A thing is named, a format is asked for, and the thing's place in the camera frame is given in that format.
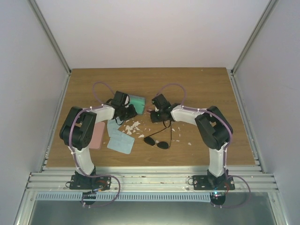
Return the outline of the teal glasses case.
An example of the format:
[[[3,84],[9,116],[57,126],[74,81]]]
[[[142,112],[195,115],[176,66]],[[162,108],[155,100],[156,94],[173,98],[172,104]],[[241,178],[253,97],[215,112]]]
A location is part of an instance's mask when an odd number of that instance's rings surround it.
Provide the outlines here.
[[[142,115],[145,109],[145,97],[129,95],[129,104],[133,105],[137,114]]]

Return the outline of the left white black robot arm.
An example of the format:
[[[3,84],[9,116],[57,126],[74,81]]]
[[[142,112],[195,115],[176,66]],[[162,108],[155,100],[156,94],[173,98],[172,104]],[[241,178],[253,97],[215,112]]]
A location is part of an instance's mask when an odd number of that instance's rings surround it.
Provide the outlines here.
[[[92,189],[97,183],[96,168],[89,150],[95,124],[116,118],[125,121],[136,115],[135,107],[130,103],[130,96],[120,91],[99,106],[90,108],[73,106],[70,109],[59,136],[70,149],[76,166],[75,171],[82,175],[80,184],[85,189]]]

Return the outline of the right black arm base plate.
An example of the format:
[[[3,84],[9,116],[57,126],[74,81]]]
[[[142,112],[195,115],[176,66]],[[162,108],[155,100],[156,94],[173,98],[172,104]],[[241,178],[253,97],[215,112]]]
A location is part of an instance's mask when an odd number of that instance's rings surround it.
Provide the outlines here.
[[[187,179],[187,184],[193,186],[194,190],[208,190],[208,191],[229,191],[235,190],[233,178],[222,181],[217,186],[213,187],[208,180],[207,175],[194,175]]]

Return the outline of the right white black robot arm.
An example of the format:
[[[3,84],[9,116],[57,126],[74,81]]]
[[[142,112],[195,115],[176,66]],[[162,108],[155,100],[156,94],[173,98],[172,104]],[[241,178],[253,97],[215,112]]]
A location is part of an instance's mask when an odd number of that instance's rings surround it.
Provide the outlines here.
[[[154,122],[185,122],[197,126],[204,144],[209,148],[207,182],[211,189],[220,189],[228,177],[227,148],[231,144],[233,128],[216,106],[207,109],[171,104],[164,95],[152,99],[155,110],[150,111]]]

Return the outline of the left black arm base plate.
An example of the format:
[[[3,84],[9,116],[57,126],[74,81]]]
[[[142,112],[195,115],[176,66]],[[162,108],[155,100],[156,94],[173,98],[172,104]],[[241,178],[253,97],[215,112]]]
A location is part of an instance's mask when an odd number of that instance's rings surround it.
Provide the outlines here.
[[[108,190],[110,184],[111,178],[107,176],[89,178],[76,173],[71,176],[71,180],[66,182],[65,186],[72,190]]]

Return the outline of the black aviator sunglasses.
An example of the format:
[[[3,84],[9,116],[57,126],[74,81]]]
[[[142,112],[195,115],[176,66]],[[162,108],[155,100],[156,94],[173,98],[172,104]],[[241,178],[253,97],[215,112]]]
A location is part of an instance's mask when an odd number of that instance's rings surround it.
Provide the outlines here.
[[[144,143],[146,143],[147,145],[149,146],[156,146],[162,150],[167,150],[171,147],[171,144],[172,144],[172,122],[169,121],[169,125],[166,125],[165,122],[163,122],[163,125],[164,125],[164,128],[151,134],[151,135],[148,135],[146,137],[143,138],[143,141]],[[157,134],[160,134],[161,132],[165,131],[166,129],[170,129],[170,141],[167,142],[167,141],[157,141],[153,138],[153,136],[157,135]]]

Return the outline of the light blue cleaning cloth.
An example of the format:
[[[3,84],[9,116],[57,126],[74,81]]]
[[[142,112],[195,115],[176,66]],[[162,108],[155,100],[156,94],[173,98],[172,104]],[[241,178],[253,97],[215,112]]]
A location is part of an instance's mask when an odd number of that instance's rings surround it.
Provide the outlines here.
[[[107,121],[107,132],[110,138],[107,148],[123,154],[130,154],[135,139],[121,131],[120,125],[115,120]]]

